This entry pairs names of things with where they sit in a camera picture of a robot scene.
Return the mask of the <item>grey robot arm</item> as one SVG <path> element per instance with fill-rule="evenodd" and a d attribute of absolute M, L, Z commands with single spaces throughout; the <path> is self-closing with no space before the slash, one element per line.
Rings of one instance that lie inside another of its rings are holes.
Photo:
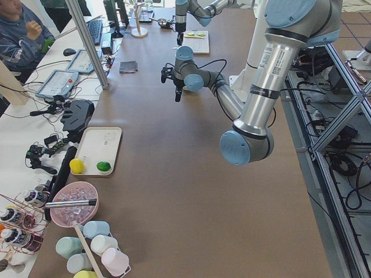
<path fill-rule="evenodd" d="M 223 9 L 236 4 L 233 0 L 216 0 L 203 8 L 195 0 L 176 0 L 175 1 L 175 32 L 177 33 L 177 45 L 183 44 L 184 33 L 186 31 L 187 13 L 193 15 L 198 23 L 206 27 L 211 19 L 219 14 Z"/>
<path fill-rule="evenodd" d="M 340 33 L 342 1 L 267 1 L 261 18 L 267 23 L 259 66 L 245 101 L 241 101 L 219 72 L 203 70 L 193 60 L 188 46 L 180 45 L 172 67 L 164 67 L 161 80 L 173 81 L 175 100 L 183 89 L 209 88 L 225 113 L 232 129 L 220 139 L 223 158 L 234 165 L 263 160 L 274 148 L 267 127 L 283 82 L 299 50 L 334 42 Z"/>

